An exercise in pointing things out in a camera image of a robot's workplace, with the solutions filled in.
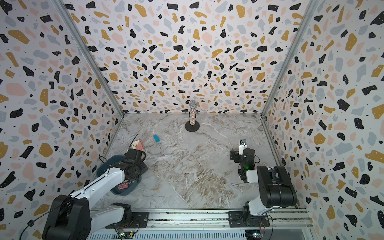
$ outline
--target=patterned wall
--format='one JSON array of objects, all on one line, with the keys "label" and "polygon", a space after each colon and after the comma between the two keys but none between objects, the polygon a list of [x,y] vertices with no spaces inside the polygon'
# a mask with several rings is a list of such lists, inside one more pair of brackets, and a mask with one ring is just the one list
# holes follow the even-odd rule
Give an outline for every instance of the patterned wall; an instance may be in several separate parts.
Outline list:
[{"label": "patterned wall", "polygon": [[319,239],[384,239],[383,7],[319,1],[266,116]]},{"label": "patterned wall", "polygon": [[263,109],[309,0],[64,0],[125,112]]},{"label": "patterned wall", "polygon": [[56,196],[93,180],[119,116],[51,2],[0,6],[0,239],[19,239]]}]

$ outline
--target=black round base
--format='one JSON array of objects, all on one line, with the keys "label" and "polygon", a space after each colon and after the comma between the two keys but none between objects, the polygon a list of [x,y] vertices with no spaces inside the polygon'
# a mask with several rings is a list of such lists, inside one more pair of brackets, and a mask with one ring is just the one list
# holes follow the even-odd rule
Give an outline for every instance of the black round base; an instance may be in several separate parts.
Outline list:
[{"label": "black round base", "polygon": [[189,121],[185,123],[185,129],[189,132],[196,132],[200,128],[198,121],[195,121],[195,125],[189,124]]}]

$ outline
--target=gray marble surface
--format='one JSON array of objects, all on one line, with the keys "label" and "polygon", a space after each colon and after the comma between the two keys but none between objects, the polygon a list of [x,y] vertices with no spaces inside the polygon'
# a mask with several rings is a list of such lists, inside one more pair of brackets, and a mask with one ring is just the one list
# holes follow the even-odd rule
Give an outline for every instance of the gray marble surface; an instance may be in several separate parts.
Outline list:
[{"label": "gray marble surface", "polygon": [[[230,150],[246,139],[261,162],[275,166],[259,115],[200,114],[200,129],[188,132],[188,114],[126,114],[107,158],[123,154],[132,138],[140,139],[148,171],[127,196],[108,192],[95,208],[114,202],[142,208],[242,208],[259,195],[257,184],[244,183]],[[153,135],[157,134],[160,142]]]}]

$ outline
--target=cable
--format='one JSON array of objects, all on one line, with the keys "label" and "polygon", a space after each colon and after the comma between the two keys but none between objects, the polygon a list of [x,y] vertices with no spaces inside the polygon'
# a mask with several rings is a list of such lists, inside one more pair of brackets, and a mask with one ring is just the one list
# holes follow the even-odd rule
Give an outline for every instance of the cable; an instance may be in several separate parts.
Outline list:
[{"label": "cable", "polygon": [[271,217],[271,220],[272,220],[272,232],[271,232],[271,236],[268,238],[268,240],[271,240],[271,237],[272,237],[272,234],[273,234],[273,218],[269,214],[267,214],[267,216]]}]

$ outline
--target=microphone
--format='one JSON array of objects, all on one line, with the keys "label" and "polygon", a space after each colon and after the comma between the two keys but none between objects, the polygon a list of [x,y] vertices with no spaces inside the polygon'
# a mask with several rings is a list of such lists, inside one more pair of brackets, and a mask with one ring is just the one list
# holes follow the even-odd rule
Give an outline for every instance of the microphone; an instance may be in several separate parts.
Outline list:
[{"label": "microphone", "polygon": [[185,129],[189,132],[195,132],[200,128],[199,122],[195,120],[197,102],[195,100],[190,100],[189,107],[191,108],[189,111],[189,121],[186,122]]}]

